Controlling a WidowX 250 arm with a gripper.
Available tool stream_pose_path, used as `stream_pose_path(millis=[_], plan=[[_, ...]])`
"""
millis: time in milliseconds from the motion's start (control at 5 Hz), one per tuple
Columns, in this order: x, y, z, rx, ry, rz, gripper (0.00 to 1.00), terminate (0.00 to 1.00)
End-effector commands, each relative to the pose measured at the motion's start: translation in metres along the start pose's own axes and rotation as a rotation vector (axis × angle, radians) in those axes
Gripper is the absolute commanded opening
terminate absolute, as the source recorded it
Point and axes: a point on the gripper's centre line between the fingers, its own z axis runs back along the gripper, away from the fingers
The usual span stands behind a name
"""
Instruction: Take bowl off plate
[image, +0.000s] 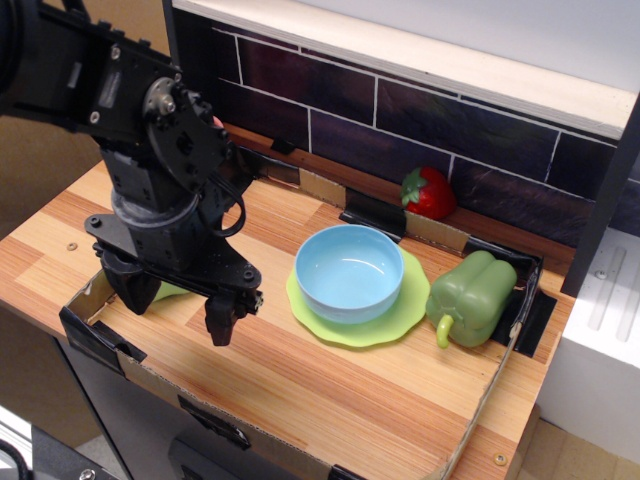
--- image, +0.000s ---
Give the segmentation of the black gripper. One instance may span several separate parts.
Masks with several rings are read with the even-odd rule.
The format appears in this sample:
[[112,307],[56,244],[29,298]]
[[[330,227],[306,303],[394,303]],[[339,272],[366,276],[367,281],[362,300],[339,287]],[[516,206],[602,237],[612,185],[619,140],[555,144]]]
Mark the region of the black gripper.
[[85,228],[115,293],[137,315],[153,303],[162,281],[205,296],[212,343],[229,345],[236,322],[262,304],[259,271],[227,242],[243,224],[222,227],[223,215],[242,203],[252,172],[226,161],[202,190],[190,193],[168,173],[132,158],[105,164],[113,212],[89,217]]

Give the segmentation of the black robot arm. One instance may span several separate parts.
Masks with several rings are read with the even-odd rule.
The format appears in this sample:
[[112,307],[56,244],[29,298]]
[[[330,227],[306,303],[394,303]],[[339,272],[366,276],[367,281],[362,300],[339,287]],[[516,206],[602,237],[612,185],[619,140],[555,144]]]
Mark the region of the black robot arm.
[[80,1],[5,1],[1,110],[99,145],[112,211],[85,228],[127,308],[144,313],[163,284],[199,294],[213,343],[229,344],[262,303],[260,272],[228,242],[244,220],[223,222],[255,174],[172,60]]

